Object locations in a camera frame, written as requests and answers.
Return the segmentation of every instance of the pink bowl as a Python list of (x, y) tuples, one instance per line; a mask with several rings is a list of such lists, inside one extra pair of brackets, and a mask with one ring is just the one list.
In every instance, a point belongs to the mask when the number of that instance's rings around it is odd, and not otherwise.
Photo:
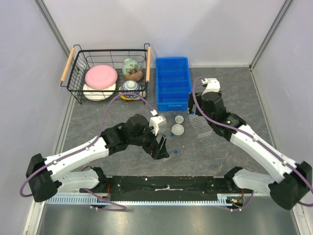
[(85, 80), (93, 89), (106, 89), (116, 82), (117, 72), (111, 66), (97, 65), (87, 72)]

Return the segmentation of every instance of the wooden handle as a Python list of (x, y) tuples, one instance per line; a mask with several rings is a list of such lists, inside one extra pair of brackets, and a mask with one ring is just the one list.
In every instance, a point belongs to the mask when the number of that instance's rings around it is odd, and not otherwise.
[(64, 71), (63, 71), (63, 74), (62, 74), (62, 77), (61, 77), (61, 82), (64, 82), (66, 77), (67, 77), (67, 72), (68, 72), (70, 63), (72, 61), (73, 55), (74, 55), (74, 51), (75, 51), (75, 48), (73, 47), (72, 50), (70, 51), (69, 56), (68, 56), (67, 64), (65, 65), (65, 68), (64, 68)]
[(146, 82), (150, 81), (150, 62), (151, 62), (151, 47), (148, 47)]

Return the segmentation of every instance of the white wall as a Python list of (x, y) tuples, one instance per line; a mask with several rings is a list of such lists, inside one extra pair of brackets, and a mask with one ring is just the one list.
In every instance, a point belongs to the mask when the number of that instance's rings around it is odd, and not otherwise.
[[(255, 68), (278, 148), (313, 165), (313, 1), (294, 1)], [(307, 199), (313, 203), (313, 197)], [(313, 210), (306, 209), (313, 222)]]
[(142, 48), (192, 66), (248, 65), (284, 0), (44, 0), (67, 45)]
[(18, 235), (32, 200), (19, 196), (29, 160), (52, 153), (68, 104), (66, 56), (31, 0), (2, 3), (0, 32), (0, 228)]

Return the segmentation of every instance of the white cup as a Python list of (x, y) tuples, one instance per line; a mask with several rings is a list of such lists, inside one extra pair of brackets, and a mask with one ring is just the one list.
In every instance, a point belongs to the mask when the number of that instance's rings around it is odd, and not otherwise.
[(182, 116), (178, 115), (175, 117), (175, 122), (177, 124), (182, 124), (183, 121), (184, 121), (184, 118)]

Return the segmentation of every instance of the blue bin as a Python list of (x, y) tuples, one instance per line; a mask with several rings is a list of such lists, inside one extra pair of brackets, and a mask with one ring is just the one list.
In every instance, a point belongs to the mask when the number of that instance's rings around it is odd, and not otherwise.
[(159, 111), (187, 110), (191, 89), (186, 57), (156, 59), (156, 94)]

